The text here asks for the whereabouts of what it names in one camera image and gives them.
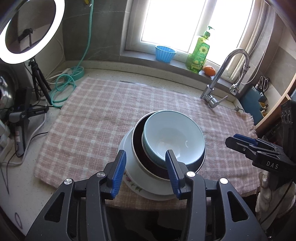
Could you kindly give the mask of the right white gloved hand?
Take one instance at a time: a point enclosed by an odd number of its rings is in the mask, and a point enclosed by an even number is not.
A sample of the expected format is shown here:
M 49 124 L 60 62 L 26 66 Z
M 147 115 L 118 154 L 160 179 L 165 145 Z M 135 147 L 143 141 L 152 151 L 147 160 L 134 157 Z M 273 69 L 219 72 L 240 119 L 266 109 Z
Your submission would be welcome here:
M 295 205 L 295 183 L 288 183 L 271 189 L 277 184 L 276 176 L 261 171 L 259 173 L 260 189 L 257 196 L 255 212 L 263 230 L 267 230 L 276 218 L 280 218 L 292 210 Z

